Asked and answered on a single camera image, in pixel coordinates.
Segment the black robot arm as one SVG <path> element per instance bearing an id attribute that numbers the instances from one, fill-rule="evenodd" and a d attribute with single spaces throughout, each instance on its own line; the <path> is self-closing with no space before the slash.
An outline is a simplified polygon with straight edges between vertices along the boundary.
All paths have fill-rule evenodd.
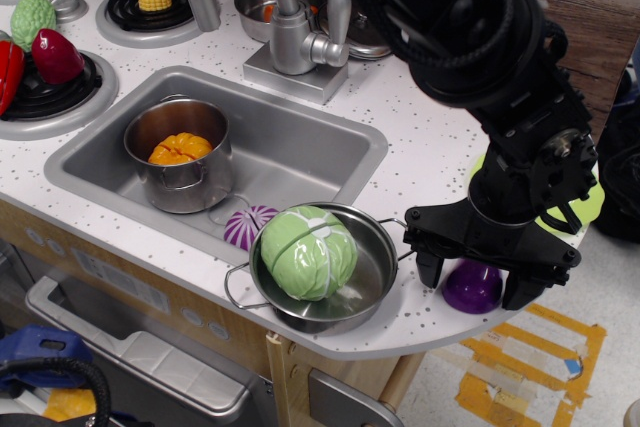
<path id="1" fill-rule="evenodd" d="M 582 95 L 558 66 L 562 28 L 537 0 L 356 2 L 416 85 L 489 138 L 463 200 L 406 212 L 421 281 L 436 286 L 447 259 L 501 268 L 507 310 L 566 283 L 581 257 L 558 233 L 580 230 L 570 204 L 595 186 L 597 152 Z"/>

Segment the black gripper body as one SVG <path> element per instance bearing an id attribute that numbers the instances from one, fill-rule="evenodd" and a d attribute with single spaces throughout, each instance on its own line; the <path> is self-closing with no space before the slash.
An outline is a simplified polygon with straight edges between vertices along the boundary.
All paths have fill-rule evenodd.
<path id="1" fill-rule="evenodd" d="M 469 199 L 437 206 L 411 207 L 405 213 L 404 241 L 412 250 L 443 259 L 466 258 L 510 272 L 542 270 L 549 285 L 564 285 L 581 262 L 579 251 L 529 221 L 496 222 Z"/>

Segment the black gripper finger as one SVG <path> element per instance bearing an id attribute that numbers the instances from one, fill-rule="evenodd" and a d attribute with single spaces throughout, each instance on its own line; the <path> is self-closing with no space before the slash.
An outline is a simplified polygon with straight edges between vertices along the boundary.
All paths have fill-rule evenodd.
<path id="1" fill-rule="evenodd" d="M 505 310 L 520 310 L 537 299 L 548 287 L 549 276 L 542 270 L 510 272 L 502 299 Z"/>
<path id="2" fill-rule="evenodd" d="M 429 288 L 436 288 L 442 272 L 443 259 L 426 251 L 417 251 L 416 266 L 420 281 Z"/>

